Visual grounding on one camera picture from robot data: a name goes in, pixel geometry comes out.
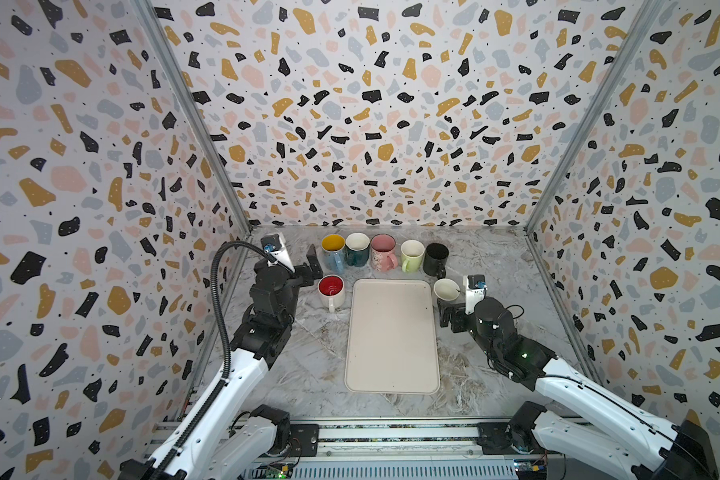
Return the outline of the light blue butterfly mug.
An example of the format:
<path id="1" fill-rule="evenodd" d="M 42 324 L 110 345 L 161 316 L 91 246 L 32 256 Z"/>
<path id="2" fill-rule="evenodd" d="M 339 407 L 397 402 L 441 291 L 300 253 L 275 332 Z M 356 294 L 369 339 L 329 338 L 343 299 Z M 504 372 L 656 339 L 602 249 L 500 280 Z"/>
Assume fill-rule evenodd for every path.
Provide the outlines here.
<path id="1" fill-rule="evenodd" d="M 325 266 L 333 273 L 341 275 L 345 269 L 345 239 L 339 234 L 329 234 L 321 241 Z"/>

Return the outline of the grey mug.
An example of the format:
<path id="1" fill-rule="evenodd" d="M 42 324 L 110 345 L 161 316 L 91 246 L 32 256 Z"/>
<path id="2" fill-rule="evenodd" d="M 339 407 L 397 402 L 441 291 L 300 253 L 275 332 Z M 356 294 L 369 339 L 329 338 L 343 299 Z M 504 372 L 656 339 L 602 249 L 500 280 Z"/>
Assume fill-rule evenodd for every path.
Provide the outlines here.
<path id="1" fill-rule="evenodd" d="M 443 278 L 438 279 L 434 283 L 433 293 L 436 297 L 438 307 L 444 308 L 459 299 L 461 289 L 454 280 Z"/>

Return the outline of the white mug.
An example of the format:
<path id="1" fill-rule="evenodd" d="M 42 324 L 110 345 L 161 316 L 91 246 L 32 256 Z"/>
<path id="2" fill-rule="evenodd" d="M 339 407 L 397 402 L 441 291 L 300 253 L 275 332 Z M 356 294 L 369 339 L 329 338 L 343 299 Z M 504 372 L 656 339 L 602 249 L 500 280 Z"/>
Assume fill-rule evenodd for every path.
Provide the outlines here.
<path id="1" fill-rule="evenodd" d="M 320 299 L 330 313 L 335 313 L 345 303 L 346 291 L 344 280 L 337 275 L 327 275 L 318 284 Z"/>

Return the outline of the dark teal mug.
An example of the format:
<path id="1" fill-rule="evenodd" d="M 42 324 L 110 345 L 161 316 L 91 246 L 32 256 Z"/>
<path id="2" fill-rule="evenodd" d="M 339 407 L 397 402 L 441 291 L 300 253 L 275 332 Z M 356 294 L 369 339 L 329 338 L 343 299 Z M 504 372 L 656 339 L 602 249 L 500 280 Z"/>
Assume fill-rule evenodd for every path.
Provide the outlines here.
<path id="1" fill-rule="evenodd" d="M 349 267 L 364 267 L 370 258 L 370 238 L 360 232 L 349 234 L 345 239 L 344 260 Z"/>

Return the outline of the black mug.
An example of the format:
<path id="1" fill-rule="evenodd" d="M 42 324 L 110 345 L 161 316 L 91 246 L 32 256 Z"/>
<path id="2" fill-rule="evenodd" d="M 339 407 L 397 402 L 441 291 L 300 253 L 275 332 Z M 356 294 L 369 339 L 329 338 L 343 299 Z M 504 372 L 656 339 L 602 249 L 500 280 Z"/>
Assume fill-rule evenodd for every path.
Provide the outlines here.
<path id="1" fill-rule="evenodd" d="M 430 243 L 426 246 L 423 261 L 423 271 L 426 275 L 443 279 L 446 277 L 446 263 L 450 251 L 442 243 Z"/>

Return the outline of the pink ghost pattern mug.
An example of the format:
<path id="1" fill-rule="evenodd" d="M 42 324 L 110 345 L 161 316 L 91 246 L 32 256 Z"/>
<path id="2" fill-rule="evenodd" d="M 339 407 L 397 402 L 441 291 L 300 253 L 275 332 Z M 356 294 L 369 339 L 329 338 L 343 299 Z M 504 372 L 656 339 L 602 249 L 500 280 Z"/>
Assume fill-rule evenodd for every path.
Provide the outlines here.
<path id="1" fill-rule="evenodd" d="M 389 234 L 377 234 L 371 239 L 371 264 L 374 270 L 387 272 L 399 266 L 395 253 L 396 240 Z"/>

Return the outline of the light green mug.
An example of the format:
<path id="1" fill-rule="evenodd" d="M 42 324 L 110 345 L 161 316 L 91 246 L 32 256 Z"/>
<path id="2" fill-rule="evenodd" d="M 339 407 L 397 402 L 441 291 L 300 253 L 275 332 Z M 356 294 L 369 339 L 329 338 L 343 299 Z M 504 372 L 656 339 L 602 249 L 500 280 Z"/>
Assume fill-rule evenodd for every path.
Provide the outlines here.
<path id="1" fill-rule="evenodd" d="M 417 272 L 423 263 L 426 247 L 418 240 L 406 240 L 401 244 L 401 270 L 406 273 Z"/>

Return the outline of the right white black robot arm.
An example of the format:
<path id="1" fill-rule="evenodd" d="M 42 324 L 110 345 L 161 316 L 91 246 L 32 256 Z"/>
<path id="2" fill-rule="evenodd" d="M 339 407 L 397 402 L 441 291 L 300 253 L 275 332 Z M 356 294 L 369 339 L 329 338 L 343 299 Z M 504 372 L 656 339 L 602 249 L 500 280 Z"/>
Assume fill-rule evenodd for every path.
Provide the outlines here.
<path id="1" fill-rule="evenodd" d="M 553 350 L 518 333 L 512 313 L 486 297 L 472 309 L 439 301 L 440 324 L 468 333 L 495 372 L 585 419 L 577 424 L 527 401 L 495 443 L 519 453 L 536 447 L 582 462 L 615 479 L 717 479 L 708 433 L 685 419 L 653 415 L 590 380 Z"/>

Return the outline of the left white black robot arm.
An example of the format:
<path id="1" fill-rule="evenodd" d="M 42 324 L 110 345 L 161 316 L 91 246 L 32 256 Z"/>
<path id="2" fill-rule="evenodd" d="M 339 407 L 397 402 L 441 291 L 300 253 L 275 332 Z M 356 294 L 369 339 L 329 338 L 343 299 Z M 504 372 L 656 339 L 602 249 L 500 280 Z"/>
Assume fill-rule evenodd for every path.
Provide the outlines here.
<path id="1" fill-rule="evenodd" d="M 250 288 L 251 304 L 244 310 L 235 333 L 227 330 L 219 292 L 219 265 L 233 248 L 260 256 Z M 214 382 L 188 416 L 151 454 L 148 460 L 125 461 L 122 479 L 236 479 L 259 457 L 280 457 L 290 447 L 290 416 L 261 405 L 249 413 L 242 429 L 231 433 L 237 414 L 252 390 L 263 380 L 287 345 L 295 322 L 302 288 L 319 282 L 323 270 L 314 246 L 306 262 L 291 262 L 279 234 L 262 238 L 255 246 L 228 241 L 211 264 L 210 290 L 223 347 L 223 363 Z"/>

